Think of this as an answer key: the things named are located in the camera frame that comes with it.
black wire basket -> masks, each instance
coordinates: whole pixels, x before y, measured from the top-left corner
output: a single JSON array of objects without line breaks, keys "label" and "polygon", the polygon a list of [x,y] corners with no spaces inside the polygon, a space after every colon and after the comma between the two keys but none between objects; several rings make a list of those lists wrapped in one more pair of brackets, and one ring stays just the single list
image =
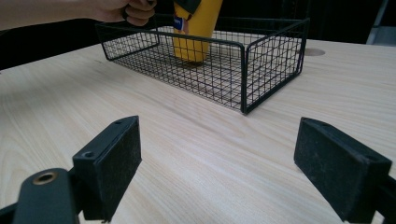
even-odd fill
[{"label": "black wire basket", "polygon": [[[144,27],[98,23],[96,31],[108,60],[243,114],[302,72],[309,19],[219,18],[211,38],[174,33],[173,23],[156,15]],[[182,41],[207,44],[205,59],[177,57],[202,54]]]}]

screw hole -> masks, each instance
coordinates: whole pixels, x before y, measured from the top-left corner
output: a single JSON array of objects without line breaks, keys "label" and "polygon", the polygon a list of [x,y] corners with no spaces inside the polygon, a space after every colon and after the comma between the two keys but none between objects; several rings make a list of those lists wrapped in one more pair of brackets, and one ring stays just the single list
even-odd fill
[{"label": "screw hole", "polygon": [[52,182],[58,176],[55,172],[48,172],[42,175],[39,175],[33,180],[33,184],[35,185],[45,185]]}]

light wood surface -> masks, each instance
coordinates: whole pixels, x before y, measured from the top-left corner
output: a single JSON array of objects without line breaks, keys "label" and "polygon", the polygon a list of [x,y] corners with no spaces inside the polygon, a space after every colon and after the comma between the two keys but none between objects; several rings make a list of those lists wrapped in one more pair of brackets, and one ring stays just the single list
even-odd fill
[{"label": "light wood surface", "polygon": [[108,62],[99,45],[0,71],[0,207],[138,115],[143,161],[112,223],[342,223],[294,164],[300,118],[396,161],[396,48],[307,47],[326,53],[247,116]]}]

yellow bottle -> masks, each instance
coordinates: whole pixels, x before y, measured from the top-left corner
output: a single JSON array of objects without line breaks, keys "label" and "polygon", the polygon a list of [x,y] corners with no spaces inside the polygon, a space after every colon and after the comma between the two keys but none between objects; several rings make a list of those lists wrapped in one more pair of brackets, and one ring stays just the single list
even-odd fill
[{"label": "yellow bottle", "polygon": [[[175,2],[174,33],[212,37],[221,4],[222,0],[201,0],[194,14],[190,14]],[[174,49],[178,58],[200,63],[206,58],[209,43],[174,37]]]}]

dark background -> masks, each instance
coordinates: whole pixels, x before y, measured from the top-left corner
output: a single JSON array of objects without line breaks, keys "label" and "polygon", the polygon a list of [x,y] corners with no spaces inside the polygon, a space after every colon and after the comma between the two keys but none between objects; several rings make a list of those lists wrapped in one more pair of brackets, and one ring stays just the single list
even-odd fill
[{"label": "dark background", "polygon": [[[223,0],[220,16],[311,18],[308,38],[365,44],[382,0]],[[382,24],[396,26],[390,0]],[[173,1],[158,0],[158,13],[173,13]],[[97,21],[73,20],[0,33],[0,70],[99,43]]]}]

